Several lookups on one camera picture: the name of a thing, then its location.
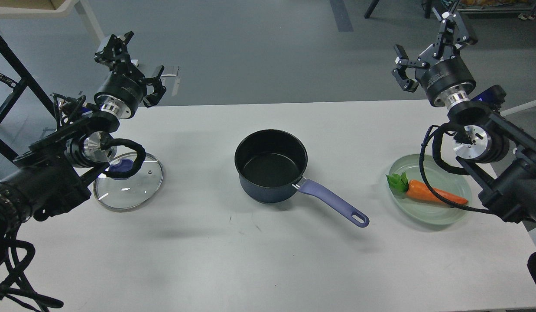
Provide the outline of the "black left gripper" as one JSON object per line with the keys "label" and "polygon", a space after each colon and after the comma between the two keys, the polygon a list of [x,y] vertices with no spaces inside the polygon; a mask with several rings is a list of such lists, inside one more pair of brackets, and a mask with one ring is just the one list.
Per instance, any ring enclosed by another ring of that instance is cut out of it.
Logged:
{"label": "black left gripper", "polygon": [[[134,32],[129,31],[105,37],[94,54],[94,61],[109,69],[106,80],[94,95],[95,104],[102,106],[109,100],[114,101],[121,108],[121,119],[133,118],[142,100],[146,108],[158,105],[167,90],[161,79],[164,65],[159,65],[151,77],[140,79],[140,84],[132,79],[140,78],[140,71],[127,49],[133,36]],[[145,95],[149,86],[153,91]]]}

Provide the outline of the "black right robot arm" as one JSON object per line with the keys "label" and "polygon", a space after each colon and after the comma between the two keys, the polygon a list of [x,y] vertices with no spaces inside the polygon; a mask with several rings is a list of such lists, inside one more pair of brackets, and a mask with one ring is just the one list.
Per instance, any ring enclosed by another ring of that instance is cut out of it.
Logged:
{"label": "black right robot arm", "polygon": [[403,91],[424,89],[433,107],[448,110],[448,122],[431,126],[422,141],[419,170],[423,182],[426,147],[444,171],[470,176],[481,187],[482,213],[504,222],[536,223],[536,139],[499,112],[506,93],[493,85],[475,97],[476,81],[461,58],[478,38],[462,12],[452,6],[439,18],[434,43],[416,58],[399,44],[392,71]]}

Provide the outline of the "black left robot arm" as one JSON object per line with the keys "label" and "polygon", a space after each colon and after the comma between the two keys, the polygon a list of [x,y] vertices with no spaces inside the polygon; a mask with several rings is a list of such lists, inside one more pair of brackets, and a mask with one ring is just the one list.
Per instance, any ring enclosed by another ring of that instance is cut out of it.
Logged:
{"label": "black left robot arm", "polygon": [[0,107],[0,123],[29,89],[54,117],[56,127],[21,155],[0,143],[0,153],[17,168],[0,179],[0,267],[8,272],[0,283],[0,300],[10,299],[34,312],[63,307],[62,301],[37,293],[28,281],[25,270],[36,249],[17,238],[20,226],[31,218],[46,221],[72,211],[90,199],[89,185],[101,175],[125,179],[141,170],[143,146],[113,138],[112,133],[122,119],[134,117],[139,105],[158,105],[166,87],[161,79],[164,66],[147,78],[131,61],[127,46],[133,35],[112,34],[100,43],[94,61],[107,66],[109,73],[92,103],[84,95],[46,95],[0,35],[0,54],[19,75],[15,81],[0,73],[0,82],[12,89]]}

